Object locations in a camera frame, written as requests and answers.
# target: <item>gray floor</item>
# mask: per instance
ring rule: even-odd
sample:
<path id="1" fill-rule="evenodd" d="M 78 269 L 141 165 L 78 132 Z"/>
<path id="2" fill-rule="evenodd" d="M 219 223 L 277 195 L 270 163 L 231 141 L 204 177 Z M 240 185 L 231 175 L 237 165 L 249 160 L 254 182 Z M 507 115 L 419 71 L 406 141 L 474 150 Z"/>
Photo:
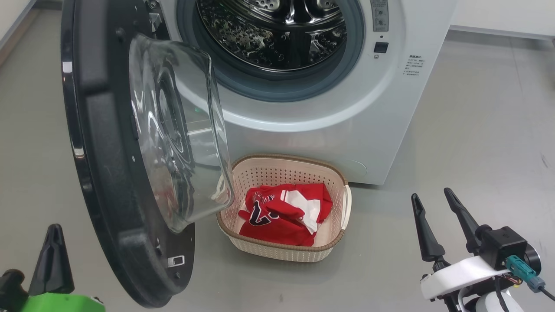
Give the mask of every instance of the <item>gray floor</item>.
<path id="1" fill-rule="evenodd" d="M 98 296 L 108 311 L 143 310 L 112 273 L 78 185 L 59 23 L 59 12 L 43 12 L 0 68 L 0 271 L 31 276 L 46 227 L 61 223 L 75 292 Z M 555 291 L 554 121 L 550 42 L 451 32 L 386 184 L 353 189 L 346 236 L 328 258 L 305 265 L 244 254 L 207 219 L 197 225 L 189 287 L 161 311 L 446 311 L 421 297 L 431 264 L 420 260 L 409 200 L 418 192 L 447 260 L 459 261 L 468 254 L 443 187 L 479 223 L 527 238 Z M 526 311 L 555 308 L 525 286 L 512 294 Z"/>

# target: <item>transparent glass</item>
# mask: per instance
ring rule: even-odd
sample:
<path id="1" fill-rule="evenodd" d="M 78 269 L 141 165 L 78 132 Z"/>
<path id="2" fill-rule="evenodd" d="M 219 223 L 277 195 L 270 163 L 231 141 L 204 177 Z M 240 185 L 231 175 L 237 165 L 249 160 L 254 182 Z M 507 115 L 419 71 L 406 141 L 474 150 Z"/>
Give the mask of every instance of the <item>transparent glass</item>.
<path id="1" fill-rule="evenodd" d="M 211 59 L 180 42 L 137 35 L 131 101 L 158 209 L 175 233 L 233 202 L 223 114 Z"/>

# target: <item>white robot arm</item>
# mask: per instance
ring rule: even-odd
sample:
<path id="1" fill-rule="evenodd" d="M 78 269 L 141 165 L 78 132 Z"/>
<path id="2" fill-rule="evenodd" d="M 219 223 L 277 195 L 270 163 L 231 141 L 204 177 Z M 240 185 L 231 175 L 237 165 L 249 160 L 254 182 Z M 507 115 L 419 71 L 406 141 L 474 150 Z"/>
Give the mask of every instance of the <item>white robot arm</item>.
<path id="1" fill-rule="evenodd" d="M 454 192 L 449 188 L 444 192 L 465 234 L 466 249 L 474 256 L 452 265 L 444 260 L 445 250 L 426 220 L 418 195 L 413 194 L 422 260 L 433 262 L 433 273 L 420 281 L 425 299 L 443 300 L 449 312 L 523 312 L 508 288 L 526 283 L 533 292 L 541 291 L 555 300 L 537 276 L 541 271 L 539 255 L 526 240 L 509 227 L 492 230 L 488 225 L 478 226 Z M 476 297 L 463 302 L 473 295 Z"/>

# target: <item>washing machine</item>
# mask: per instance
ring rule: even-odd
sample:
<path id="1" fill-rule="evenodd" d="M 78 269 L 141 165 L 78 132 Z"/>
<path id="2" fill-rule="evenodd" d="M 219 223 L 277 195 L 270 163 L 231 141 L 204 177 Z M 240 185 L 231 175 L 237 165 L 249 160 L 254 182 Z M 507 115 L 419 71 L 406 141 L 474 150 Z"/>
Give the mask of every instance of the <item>washing machine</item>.
<path id="1" fill-rule="evenodd" d="M 65 0 L 77 176 L 115 276 L 159 308 L 191 277 L 195 221 L 251 153 L 382 184 L 456 0 Z"/>
<path id="2" fill-rule="evenodd" d="M 214 62 L 231 159 L 325 160 L 383 184 L 456 0 L 159 0 L 171 40 Z"/>

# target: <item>red and white clothing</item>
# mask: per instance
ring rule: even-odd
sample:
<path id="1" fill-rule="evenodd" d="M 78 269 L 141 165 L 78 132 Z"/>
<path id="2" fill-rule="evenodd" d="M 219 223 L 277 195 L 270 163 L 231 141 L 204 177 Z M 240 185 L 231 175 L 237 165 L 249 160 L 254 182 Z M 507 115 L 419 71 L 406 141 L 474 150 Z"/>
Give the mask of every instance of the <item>red and white clothing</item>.
<path id="1" fill-rule="evenodd" d="M 239 234 L 286 245 L 312 246 L 318 224 L 333 203 L 326 185 L 282 184 L 251 188 L 239 216 L 246 220 Z"/>

